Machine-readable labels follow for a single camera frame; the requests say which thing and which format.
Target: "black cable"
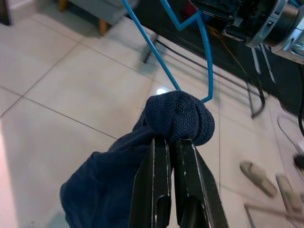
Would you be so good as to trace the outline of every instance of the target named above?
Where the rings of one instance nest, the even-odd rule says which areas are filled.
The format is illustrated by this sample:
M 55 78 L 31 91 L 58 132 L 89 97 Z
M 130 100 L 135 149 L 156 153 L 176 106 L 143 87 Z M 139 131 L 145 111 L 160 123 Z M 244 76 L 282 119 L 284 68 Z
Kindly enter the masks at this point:
M 301 133 L 304 137 L 304 128 L 302 124 L 302 119 L 303 119 L 303 109 L 304 109 L 304 69 L 303 65 L 299 64 L 299 69 L 300 69 L 300 78 L 301 78 L 301 83 L 302 83 L 302 97 L 301 97 L 301 103 L 300 103 L 300 109 L 299 109 L 299 114 L 298 114 L 298 122 L 300 126 Z

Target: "fabric texture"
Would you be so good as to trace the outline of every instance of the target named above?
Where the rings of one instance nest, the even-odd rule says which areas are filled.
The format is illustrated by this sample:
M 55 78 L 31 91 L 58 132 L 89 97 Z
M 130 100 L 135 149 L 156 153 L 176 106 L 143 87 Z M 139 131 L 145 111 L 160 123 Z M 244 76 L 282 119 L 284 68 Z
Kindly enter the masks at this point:
M 60 200 L 72 228 L 128 228 L 133 182 L 152 139 L 192 139 L 196 146 L 213 135 L 214 119 L 197 98 L 174 91 L 148 99 L 131 133 L 108 152 L 94 152 L 61 186 Z

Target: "black metal stand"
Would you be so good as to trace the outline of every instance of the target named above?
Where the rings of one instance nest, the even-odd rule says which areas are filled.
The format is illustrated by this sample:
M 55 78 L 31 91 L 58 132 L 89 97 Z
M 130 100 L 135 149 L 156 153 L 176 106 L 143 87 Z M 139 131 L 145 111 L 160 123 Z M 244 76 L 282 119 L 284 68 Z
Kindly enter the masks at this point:
M 193 61 L 192 59 L 178 53 L 177 51 L 173 50 L 172 48 L 170 48 L 169 46 L 165 45 L 164 43 L 162 43 L 161 41 L 158 40 L 158 37 L 159 35 L 156 34 L 152 39 L 152 43 L 155 45 L 156 43 L 159 43 L 160 45 L 164 46 L 165 48 L 167 48 L 169 51 L 173 52 L 174 54 L 200 66 L 201 68 L 204 68 L 204 69 L 207 69 L 205 66 L 203 66 L 202 64 L 199 64 L 195 61 Z M 146 53 L 145 55 L 145 58 L 143 59 L 143 62 L 144 63 L 147 63 L 148 62 L 148 59 L 151 55 L 151 49 L 149 48 L 148 52 Z M 262 111 L 264 110 L 265 108 L 265 105 L 266 105 L 266 100 L 265 100 L 265 97 L 264 97 L 264 93 L 263 93 L 263 90 L 262 90 L 262 85 L 260 84 L 260 82 L 258 81 L 258 85 L 255 85 L 254 83 L 252 83 L 252 85 L 254 85 L 257 89 L 258 89 L 258 93 L 257 92 L 254 92 L 254 91 L 251 91 L 250 88 L 249 88 L 249 84 L 248 82 L 245 81 L 246 83 L 246 86 L 243 86 L 237 82 L 234 82 L 233 80 L 223 76 L 223 75 L 220 75 L 220 74 L 217 74 L 219 77 L 225 79 L 226 81 L 229 81 L 233 84 L 235 84 L 236 86 L 242 88 L 242 89 L 245 89 L 247 92 L 248 92 L 248 98 L 249 98 L 249 104 L 250 104 L 250 111 L 251 111 L 251 118 L 254 119 L 255 117 L 257 117 L 258 115 L 260 115 L 262 113 Z M 257 111 L 254 111 L 254 108 L 253 108 L 253 104 L 252 104 L 252 96 L 251 95 L 256 95 L 260 98 L 261 100 L 261 106 L 259 107 L 259 109 Z

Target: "white cable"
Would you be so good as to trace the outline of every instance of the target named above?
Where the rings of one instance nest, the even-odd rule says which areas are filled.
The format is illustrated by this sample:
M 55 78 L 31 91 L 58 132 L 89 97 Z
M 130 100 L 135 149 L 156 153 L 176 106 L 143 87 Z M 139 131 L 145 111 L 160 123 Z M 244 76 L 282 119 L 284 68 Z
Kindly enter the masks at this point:
M 279 128 L 281 129 L 281 131 L 283 132 L 283 134 L 286 136 L 286 138 L 292 143 L 292 145 L 296 146 L 295 142 L 292 141 L 291 138 L 284 132 L 284 130 L 283 130 L 281 124 L 280 124 L 280 119 L 281 118 L 289 120 L 290 122 L 294 123 L 297 127 L 299 127 L 298 123 L 296 121 L 294 121 L 293 119 L 290 119 L 290 118 L 288 118 L 286 116 L 278 116 L 278 118 L 276 120 L 277 121 L 277 125 L 279 126 Z

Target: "blue wire hanger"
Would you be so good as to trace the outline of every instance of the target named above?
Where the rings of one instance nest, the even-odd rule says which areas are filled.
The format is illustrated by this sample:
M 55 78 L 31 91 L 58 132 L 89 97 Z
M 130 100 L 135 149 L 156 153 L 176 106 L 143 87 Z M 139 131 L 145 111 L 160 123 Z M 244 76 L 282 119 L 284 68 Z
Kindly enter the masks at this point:
M 213 63 L 212 63 L 212 54 L 211 54 L 210 43 L 209 43 L 209 39 L 208 39 L 208 35 L 207 35 L 207 30 L 206 30 L 205 24 L 204 24 L 203 19 L 202 19 L 202 12 L 197 11 L 195 14 L 193 14 L 190 18 L 185 20 L 183 23 L 180 23 L 179 20 L 177 19 L 176 15 L 175 15 L 175 13 L 171 9 L 170 5 L 168 4 L 167 0 L 160 0 L 160 1 L 162 3 L 162 6 L 167 11 L 169 17 L 171 18 L 172 22 L 174 23 L 174 25 L 175 25 L 175 27 L 178 31 L 183 30 L 184 28 L 186 28 L 188 25 L 192 24 L 195 21 L 197 22 L 197 24 L 199 26 L 199 29 L 200 29 L 202 39 L 203 39 L 203 43 L 204 43 L 204 47 L 205 47 L 205 53 L 206 53 L 206 59 L 207 59 L 207 65 L 208 65 L 208 87 L 209 87 L 208 96 L 205 97 L 204 99 L 202 99 L 202 102 L 205 103 L 207 101 L 210 101 L 213 97 L 213 69 L 212 69 Z M 146 40 L 147 44 L 149 45 L 150 49 L 152 50 L 153 54 L 155 55 L 158 62 L 162 66 L 163 70 L 166 72 L 168 78 L 170 79 L 170 81 L 174 85 L 175 89 L 176 90 L 181 90 L 181 88 L 179 87 L 179 85 L 175 81 L 174 77 L 172 76 L 171 72 L 167 68 L 166 64 L 164 63 L 162 57 L 160 56 L 160 54 L 156 50 L 154 44 L 151 42 L 150 38 L 147 36 L 146 32 L 144 31 L 142 25 L 140 24 L 138 18 L 134 14 L 134 12 L 133 12 L 132 8 L 130 7 L 128 1 L 127 0 L 122 0 L 122 2 L 124 4 L 125 8 L 127 9 L 127 11 L 129 12 L 132 20 L 135 22 L 135 24 L 136 24 L 137 28 L 139 29 L 140 33 L 142 34 L 142 36 Z

